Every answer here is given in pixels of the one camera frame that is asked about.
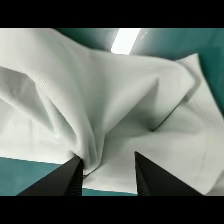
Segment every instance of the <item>white cloth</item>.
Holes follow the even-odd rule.
[[[84,187],[136,193],[134,151],[203,194],[223,171],[223,119],[198,56],[90,50],[52,29],[0,29],[0,156],[84,160]]]

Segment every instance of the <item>teal tabletop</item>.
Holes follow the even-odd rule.
[[[119,28],[56,28],[92,49],[110,51]],[[224,28],[142,28],[131,54],[177,60],[199,53],[217,105],[224,114]],[[0,158],[0,195],[16,195],[59,165]],[[83,195],[132,195],[83,189]]]

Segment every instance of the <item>towel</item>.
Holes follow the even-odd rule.
[[[0,113],[1,157],[78,155],[85,188],[136,193],[134,151],[202,194],[223,171],[223,118],[197,54],[114,55],[53,29],[0,29]]]

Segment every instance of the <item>teal background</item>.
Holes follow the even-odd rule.
[[[92,49],[109,51],[118,28],[56,28]],[[201,67],[217,105],[224,114],[224,28],[143,28],[132,54],[177,60],[199,53]],[[0,195],[16,195],[56,164],[0,158]],[[83,195],[131,195],[83,189]]]

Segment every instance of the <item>bright light strip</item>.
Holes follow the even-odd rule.
[[[140,30],[141,28],[120,28],[111,52],[114,54],[130,54]]]

